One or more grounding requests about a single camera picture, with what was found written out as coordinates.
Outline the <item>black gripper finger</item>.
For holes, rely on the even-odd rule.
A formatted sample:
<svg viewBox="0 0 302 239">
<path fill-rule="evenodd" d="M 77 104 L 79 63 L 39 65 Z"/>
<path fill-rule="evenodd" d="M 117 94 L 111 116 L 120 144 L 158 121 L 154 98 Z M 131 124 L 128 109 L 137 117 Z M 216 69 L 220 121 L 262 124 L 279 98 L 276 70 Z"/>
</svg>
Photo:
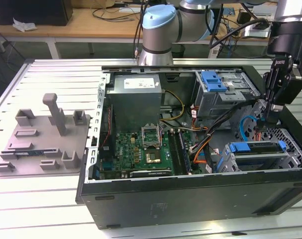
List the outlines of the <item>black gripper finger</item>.
<svg viewBox="0 0 302 239">
<path fill-rule="evenodd" d="M 266 93 L 265 93 L 265 110 L 263 113 L 263 118 L 267 123 L 274 124 L 275 123 L 275 117 L 271 111 L 271 100 L 272 100 L 272 88 L 271 88 L 271 83 L 272 83 L 272 77 L 273 77 L 273 71 L 266 72 L 264 74 L 264 80 L 266 83 Z"/>
<path fill-rule="evenodd" d="M 282 84 L 278 86 L 277 91 L 272 99 L 272 123 L 277 124 L 279 120 L 279 114 L 283 110 L 284 105 L 288 102 L 288 83 L 291 79 L 290 74 L 287 74 L 282 79 Z"/>
</svg>

